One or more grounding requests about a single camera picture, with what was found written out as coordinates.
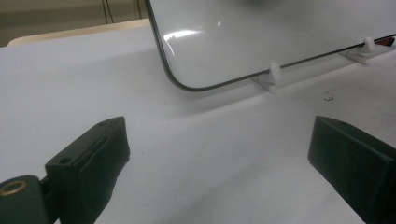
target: wall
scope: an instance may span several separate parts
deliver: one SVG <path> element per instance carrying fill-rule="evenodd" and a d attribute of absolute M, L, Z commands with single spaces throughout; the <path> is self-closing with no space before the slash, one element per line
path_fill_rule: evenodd
<path fill-rule="evenodd" d="M 107 0 L 114 22 L 145 17 L 137 0 Z M 107 21 L 111 23 L 108 11 Z M 12 39 L 106 24 L 102 0 L 0 0 L 0 47 Z"/>

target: white table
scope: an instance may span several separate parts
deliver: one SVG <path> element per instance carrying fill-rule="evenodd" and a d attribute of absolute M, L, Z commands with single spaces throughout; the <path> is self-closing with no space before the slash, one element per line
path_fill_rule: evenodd
<path fill-rule="evenodd" d="M 124 116 L 132 159 L 96 223 L 361 224 L 309 164 L 312 127 L 340 119 L 396 147 L 395 64 L 396 50 L 370 66 L 334 55 L 286 71 L 317 77 L 276 95 L 250 80 L 194 93 L 167 79 L 149 27 L 2 48 L 0 180 L 44 177 Z"/>

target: black rim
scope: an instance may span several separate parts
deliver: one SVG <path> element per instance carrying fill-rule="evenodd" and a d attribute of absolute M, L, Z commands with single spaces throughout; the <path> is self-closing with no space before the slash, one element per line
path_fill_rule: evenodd
<path fill-rule="evenodd" d="M 232 80 L 229 80 L 229 81 L 222 82 L 220 84 L 216 84 L 216 85 L 208 86 L 208 87 L 203 87 L 203 88 L 192 88 L 192 87 L 184 85 L 183 83 L 179 82 L 175 78 L 175 76 L 172 73 L 171 68 L 169 67 L 169 63 L 168 63 L 168 61 L 166 59 L 166 54 L 165 54 L 165 51 L 163 49 L 162 38 L 161 38 L 161 35 L 160 35 L 160 31 L 158 30 L 157 22 L 155 21 L 155 16 L 154 16 L 154 12 L 152 10 L 152 6 L 151 6 L 151 3 L 150 3 L 150 0 L 145 0 L 145 1 L 146 1 L 147 9 L 148 9 L 148 17 L 149 17 L 149 20 L 150 20 L 150 23 L 151 23 L 151 28 L 152 28 L 152 31 L 154 33 L 154 39 L 155 39 L 155 42 L 157 43 L 157 49 L 160 52 L 161 61 L 163 62 L 163 68 L 165 69 L 165 72 L 166 72 L 166 75 L 168 76 L 168 78 L 176 86 L 178 86 L 179 88 L 181 88 L 181 89 L 183 89 L 185 91 L 209 91 L 209 90 L 213 90 L 215 88 L 222 87 L 222 86 L 225 86 L 225 85 L 228 85 L 228 84 L 231 84 L 231 83 L 235 83 L 237 81 L 241 81 L 241 80 L 244 80 L 244 79 L 257 77 L 257 76 L 263 75 L 263 74 L 269 74 L 269 70 L 267 69 L 267 70 L 264 70 L 264 71 L 261 71 L 261 72 L 258 72 L 258 73 L 246 75 L 246 76 L 243 76 L 243 77 L 239 77 L 239 78 L 236 78 L 236 79 L 232 79 Z M 396 36 L 396 34 L 387 35 L 387 36 L 375 39 L 375 42 L 379 41 L 379 40 L 382 40 L 382 39 L 390 38 L 390 37 L 393 37 L 393 36 Z M 287 67 L 291 67 L 291 66 L 294 66 L 296 64 L 299 64 L 299 63 L 306 63 L 306 62 L 313 61 L 313 60 L 318 59 L 318 58 L 326 57 L 326 56 L 329 56 L 329 55 L 332 55 L 332 54 L 335 54 L 335 53 L 339 53 L 339 52 L 342 52 L 342 51 L 345 51 L 345 50 L 354 49 L 354 48 L 362 47 L 362 46 L 364 46 L 364 43 L 358 44 L 358 45 L 354 45 L 354 46 L 351 46 L 351 47 L 348 47 L 348 48 L 344 48 L 344 49 L 338 49 L 338 50 L 335 50 L 335 51 L 332 51 L 332 52 L 329 52 L 329 53 L 320 54 L 318 56 L 307 58 L 307 59 L 303 59 L 303 60 L 297 61 L 295 63 L 283 64 L 283 65 L 280 65 L 280 68 L 287 68 Z"/>

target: white plastic bracket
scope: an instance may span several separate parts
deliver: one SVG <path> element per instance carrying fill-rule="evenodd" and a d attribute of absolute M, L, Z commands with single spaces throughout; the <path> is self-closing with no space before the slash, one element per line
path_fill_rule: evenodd
<path fill-rule="evenodd" d="M 371 37 L 364 39 L 364 46 L 361 48 L 349 49 L 340 53 L 341 55 L 362 64 L 369 64 L 369 59 L 363 54 L 372 53 L 375 50 L 375 42 Z"/>
<path fill-rule="evenodd" d="M 269 67 L 270 73 L 254 77 L 253 80 L 272 94 L 276 94 L 277 83 L 282 79 L 282 70 L 279 64 L 271 63 Z"/>

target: black cable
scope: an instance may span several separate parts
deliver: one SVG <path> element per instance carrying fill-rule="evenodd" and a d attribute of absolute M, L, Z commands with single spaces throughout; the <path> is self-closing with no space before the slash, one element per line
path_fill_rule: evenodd
<path fill-rule="evenodd" d="M 140 4 L 139 4 L 139 0 L 137 0 L 136 2 L 137 2 L 137 10 L 139 11 L 139 19 L 142 20 L 142 14 L 140 13 Z"/>
<path fill-rule="evenodd" d="M 105 9 L 105 0 L 102 0 L 102 6 L 103 6 L 103 11 L 105 12 L 106 24 L 108 24 L 107 23 L 107 13 L 106 13 L 106 9 Z"/>
<path fill-rule="evenodd" d="M 113 16 L 111 15 L 110 6 L 108 5 L 108 0 L 106 0 L 106 2 L 107 2 L 108 14 L 110 15 L 111 21 L 114 23 Z"/>

